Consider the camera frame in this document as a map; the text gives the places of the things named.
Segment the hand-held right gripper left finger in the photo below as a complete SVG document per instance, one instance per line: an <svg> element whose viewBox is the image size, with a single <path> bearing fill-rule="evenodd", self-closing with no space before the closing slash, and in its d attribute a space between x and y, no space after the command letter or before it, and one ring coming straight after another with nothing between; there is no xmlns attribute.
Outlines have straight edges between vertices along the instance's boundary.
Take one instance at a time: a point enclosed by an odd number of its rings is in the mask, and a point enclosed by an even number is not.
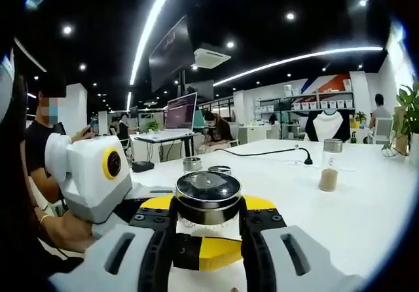
<svg viewBox="0 0 419 292"><path fill-rule="evenodd" d="M128 225L92 244L77 268L49 281L56 291L167 291L176 221L174 197L151 198Z"/></svg>

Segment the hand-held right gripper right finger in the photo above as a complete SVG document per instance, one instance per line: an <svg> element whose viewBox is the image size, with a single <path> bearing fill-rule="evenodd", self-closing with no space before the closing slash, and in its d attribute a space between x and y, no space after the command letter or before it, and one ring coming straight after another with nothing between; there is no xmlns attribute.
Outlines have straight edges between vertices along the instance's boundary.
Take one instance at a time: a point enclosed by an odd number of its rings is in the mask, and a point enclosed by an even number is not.
<svg viewBox="0 0 419 292"><path fill-rule="evenodd" d="M347 275L329 251L297 226L286 225L275 205L240 199L239 228L248 291L360 291L362 277Z"/></svg>

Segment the person's left hand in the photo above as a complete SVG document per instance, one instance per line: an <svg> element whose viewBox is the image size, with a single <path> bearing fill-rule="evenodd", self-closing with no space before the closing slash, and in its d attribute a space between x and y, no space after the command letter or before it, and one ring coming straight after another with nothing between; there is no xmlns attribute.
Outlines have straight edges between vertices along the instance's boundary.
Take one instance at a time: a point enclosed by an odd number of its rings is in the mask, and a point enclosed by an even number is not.
<svg viewBox="0 0 419 292"><path fill-rule="evenodd" d="M92 223L67 211L62 217L65 248L84 253L97 239L92 234Z"/></svg>

